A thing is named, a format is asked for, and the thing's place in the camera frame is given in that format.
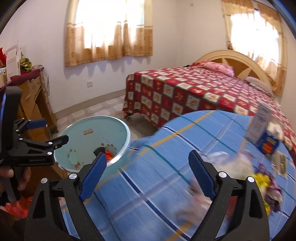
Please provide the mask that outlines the purple wrapper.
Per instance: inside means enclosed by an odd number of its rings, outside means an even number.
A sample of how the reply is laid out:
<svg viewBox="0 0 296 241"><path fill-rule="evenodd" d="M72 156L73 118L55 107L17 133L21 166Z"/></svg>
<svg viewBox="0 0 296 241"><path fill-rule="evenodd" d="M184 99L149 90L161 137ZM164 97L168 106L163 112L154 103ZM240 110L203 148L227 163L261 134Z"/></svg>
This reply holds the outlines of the purple wrapper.
<svg viewBox="0 0 296 241"><path fill-rule="evenodd" d="M265 168L265 166L263 164L259 164L258 172L262 173L262 174L265 174L265 175L268 175L269 178L270 178L270 185L267 188L265 200L270 205L271 212L274 212L274 213L280 212L281 211L282 201L283 201L281 188L277 184L274 176L271 174L271 172L269 172Z"/></svg>

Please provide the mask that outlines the red mesh net bag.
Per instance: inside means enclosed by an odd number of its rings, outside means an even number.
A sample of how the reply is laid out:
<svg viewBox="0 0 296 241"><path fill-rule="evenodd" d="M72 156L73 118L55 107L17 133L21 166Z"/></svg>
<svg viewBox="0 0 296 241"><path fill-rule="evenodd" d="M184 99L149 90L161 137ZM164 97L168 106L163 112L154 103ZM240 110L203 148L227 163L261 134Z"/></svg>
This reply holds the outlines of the red mesh net bag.
<svg viewBox="0 0 296 241"><path fill-rule="evenodd" d="M111 161L114 158L114 154L112 154L112 152L110 152L109 150L106 150L104 153L105 153L107 162Z"/></svg>

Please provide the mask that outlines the clear pink plastic wrapper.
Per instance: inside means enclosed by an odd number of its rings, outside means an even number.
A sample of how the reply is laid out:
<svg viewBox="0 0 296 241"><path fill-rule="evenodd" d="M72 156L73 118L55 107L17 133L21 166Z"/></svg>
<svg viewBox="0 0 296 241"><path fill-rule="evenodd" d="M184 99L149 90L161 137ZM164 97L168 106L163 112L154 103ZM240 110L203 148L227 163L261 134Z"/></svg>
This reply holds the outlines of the clear pink plastic wrapper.
<svg viewBox="0 0 296 241"><path fill-rule="evenodd" d="M254 173L252 166L253 155L242 150L231 155L226 152L214 152L203 158L203 161L211 163L217 172L225 172L233 179L244 180ZM212 195L208 194L201 178L193 178L189 185L189 204L177 212L179 220L185 220L193 224L200 224L206 215L211 203Z"/></svg>

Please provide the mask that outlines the yellow flowered wrapper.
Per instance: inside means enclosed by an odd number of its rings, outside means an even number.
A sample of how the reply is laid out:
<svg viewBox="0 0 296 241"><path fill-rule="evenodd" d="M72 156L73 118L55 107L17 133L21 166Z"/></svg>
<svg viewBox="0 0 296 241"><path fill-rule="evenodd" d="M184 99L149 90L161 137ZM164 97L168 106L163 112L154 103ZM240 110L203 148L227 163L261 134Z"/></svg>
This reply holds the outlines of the yellow flowered wrapper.
<svg viewBox="0 0 296 241"><path fill-rule="evenodd" d="M257 183L257 186L259 187L260 193L263 198L263 204L266 209L267 216L270 215L271 213L271 207L270 205L266 202L265 197L266 197L266 192L267 188L270 185L270 178L268 175L262 174L262 173L256 173L252 175L253 178L255 179L255 182Z"/></svg>

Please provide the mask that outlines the light blue trash bin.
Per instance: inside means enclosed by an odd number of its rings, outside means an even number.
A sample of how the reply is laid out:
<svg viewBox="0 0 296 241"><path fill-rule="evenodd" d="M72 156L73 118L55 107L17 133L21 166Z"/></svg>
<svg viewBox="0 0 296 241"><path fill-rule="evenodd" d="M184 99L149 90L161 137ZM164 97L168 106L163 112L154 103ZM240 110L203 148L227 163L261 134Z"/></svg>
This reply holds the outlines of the light blue trash bin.
<svg viewBox="0 0 296 241"><path fill-rule="evenodd" d="M130 129L118 118L91 116L71 124L60 135L67 135L69 141L54 152L54 158L56 164L68 173L77 173L84 165L92 163L95 159L94 151L100 147L114 155L107 162L102 181L128 165Z"/></svg>

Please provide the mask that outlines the clear snack packet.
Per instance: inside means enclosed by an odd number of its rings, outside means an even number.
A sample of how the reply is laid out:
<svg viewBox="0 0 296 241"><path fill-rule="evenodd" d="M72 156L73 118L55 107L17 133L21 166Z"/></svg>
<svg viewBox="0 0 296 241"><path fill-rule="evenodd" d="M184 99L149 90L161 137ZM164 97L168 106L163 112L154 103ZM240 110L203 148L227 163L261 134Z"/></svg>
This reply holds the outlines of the clear snack packet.
<svg viewBox="0 0 296 241"><path fill-rule="evenodd" d="M272 168L281 177L287 178L287 157L285 154L279 151L275 151L271 157Z"/></svg>

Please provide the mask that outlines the blue white milk carton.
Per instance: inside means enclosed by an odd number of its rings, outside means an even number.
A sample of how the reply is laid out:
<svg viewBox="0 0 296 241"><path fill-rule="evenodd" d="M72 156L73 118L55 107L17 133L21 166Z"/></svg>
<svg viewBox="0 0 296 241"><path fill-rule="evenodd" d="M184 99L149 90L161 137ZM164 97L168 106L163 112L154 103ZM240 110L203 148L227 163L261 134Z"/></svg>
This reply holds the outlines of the blue white milk carton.
<svg viewBox="0 0 296 241"><path fill-rule="evenodd" d="M283 140L283 129L280 124L270 122L257 143L257 148L268 159L276 152Z"/></svg>

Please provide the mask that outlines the grey white carton box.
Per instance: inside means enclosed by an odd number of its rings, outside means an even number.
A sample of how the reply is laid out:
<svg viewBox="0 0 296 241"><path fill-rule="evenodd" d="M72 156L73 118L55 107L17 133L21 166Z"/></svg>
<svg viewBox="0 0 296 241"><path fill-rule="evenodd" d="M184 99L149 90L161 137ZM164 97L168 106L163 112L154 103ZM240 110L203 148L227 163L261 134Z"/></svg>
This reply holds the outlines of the grey white carton box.
<svg viewBox="0 0 296 241"><path fill-rule="evenodd" d="M255 116L252 117L251 123L247 128L245 137L257 145L262 135L265 133L268 123L271 119L272 110L265 104L260 103Z"/></svg>

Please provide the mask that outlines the blue plaid table cloth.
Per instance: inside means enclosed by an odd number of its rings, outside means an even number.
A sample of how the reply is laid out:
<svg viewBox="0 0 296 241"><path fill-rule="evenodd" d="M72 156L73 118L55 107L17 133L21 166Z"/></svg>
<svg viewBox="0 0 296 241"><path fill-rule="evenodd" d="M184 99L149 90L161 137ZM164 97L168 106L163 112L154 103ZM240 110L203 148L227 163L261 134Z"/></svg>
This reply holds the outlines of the blue plaid table cloth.
<svg viewBox="0 0 296 241"><path fill-rule="evenodd" d="M268 217L274 238L295 208L295 166L287 157L287 178L272 168L272 161L246 138L251 116L220 110L195 111L165 123L155 134L130 142L128 165L101 180L84 205L105 240L189 240L199 224L176 217L189 204L194 174L188 163L192 150L204 158L214 152L253 155L254 173L259 164L274 176L281 188L281 211Z"/></svg>

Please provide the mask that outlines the red patterned bedspread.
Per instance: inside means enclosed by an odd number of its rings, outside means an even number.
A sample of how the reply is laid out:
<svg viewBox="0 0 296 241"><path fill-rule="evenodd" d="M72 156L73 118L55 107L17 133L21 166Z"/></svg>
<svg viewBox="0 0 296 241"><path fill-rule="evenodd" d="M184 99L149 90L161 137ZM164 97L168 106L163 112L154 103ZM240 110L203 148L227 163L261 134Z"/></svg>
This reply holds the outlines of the red patterned bedspread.
<svg viewBox="0 0 296 241"><path fill-rule="evenodd" d="M223 110L253 116L268 106L283 127L283 144L295 158L295 133L288 119L265 93L246 81L203 67L142 70L126 78L125 117L140 113L155 127L197 110Z"/></svg>

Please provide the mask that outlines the window beige curtain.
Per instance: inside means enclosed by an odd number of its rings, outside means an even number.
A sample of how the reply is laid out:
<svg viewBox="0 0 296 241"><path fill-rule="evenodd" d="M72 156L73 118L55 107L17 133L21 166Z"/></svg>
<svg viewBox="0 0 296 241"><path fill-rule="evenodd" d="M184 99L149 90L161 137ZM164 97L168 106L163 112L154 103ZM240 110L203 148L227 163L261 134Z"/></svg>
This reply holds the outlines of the window beige curtain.
<svg viewBox="0 0 296 241"><path fill-rule="evenodd" d="M222 1L226 44L252 59L282 96L287 75L287 42L279 13L256 1Z"/></svg>
<svg viewBox="0 0 296 241"><path fill-rule="evenodd" d="M69 1L65 66L153 55L152 1Z"/></svg>

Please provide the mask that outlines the striped pillow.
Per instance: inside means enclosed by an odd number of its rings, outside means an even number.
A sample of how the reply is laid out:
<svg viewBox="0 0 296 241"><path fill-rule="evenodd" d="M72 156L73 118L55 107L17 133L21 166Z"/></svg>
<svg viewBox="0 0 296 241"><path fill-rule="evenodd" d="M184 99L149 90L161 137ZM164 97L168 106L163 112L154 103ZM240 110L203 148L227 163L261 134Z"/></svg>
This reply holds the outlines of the striped pillow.
<svg viewBox="0 0 296 241"><path fill-rule="evenodd" d="M249 83L250 86L253 88L256 88L257 90L261 91L262 93L265 93L269 97L273 97L273 90L270 83L265 83L261 81L260 79L257 79L255 77L248 76L245 78L245 81Z"/></svg>

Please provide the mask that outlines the cream wooden headboard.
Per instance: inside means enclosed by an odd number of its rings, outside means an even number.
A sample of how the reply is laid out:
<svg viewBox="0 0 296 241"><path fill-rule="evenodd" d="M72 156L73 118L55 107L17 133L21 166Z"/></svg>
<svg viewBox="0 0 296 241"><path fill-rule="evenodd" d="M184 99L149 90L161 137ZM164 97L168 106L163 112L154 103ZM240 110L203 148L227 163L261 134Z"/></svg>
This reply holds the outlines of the cream wooden headboard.
<svg viewBox="0 0 296 241"><path fill-rule="evenodd" d="M217 50L202 56L197 62L206 60L232 66L235 77L241 80L245 80L246 77L251 76L271 86L269 76L264 70L255 61L242 53L234 50Z"/></svg>

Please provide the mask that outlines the back window beige curtain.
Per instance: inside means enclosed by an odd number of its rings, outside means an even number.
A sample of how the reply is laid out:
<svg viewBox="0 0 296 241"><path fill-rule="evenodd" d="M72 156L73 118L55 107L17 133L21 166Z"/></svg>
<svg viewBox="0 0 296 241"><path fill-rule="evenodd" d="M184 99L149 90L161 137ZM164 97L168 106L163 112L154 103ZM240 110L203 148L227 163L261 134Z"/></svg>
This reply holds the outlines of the back window beige curtain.
<svg viewBox="0 0 296 241"><path fill-rule="evenodd" d="M287 42L279 13L256 1L222 1L226 44L252 59L282 96L287 75Z"/></svg>

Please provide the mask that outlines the wall socket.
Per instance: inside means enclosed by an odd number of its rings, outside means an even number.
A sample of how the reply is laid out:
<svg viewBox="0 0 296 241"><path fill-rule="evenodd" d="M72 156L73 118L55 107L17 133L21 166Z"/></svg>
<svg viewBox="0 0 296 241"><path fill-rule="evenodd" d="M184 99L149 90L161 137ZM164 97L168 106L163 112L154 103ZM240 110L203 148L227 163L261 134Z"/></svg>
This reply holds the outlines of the wall socket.
<svg viewBox="0 0 296 241"><path fill-rule="evenodd" d="M87 87L88 87L88 88L93 87L93 81L88 81L88 82L87 82Z"/></svg>

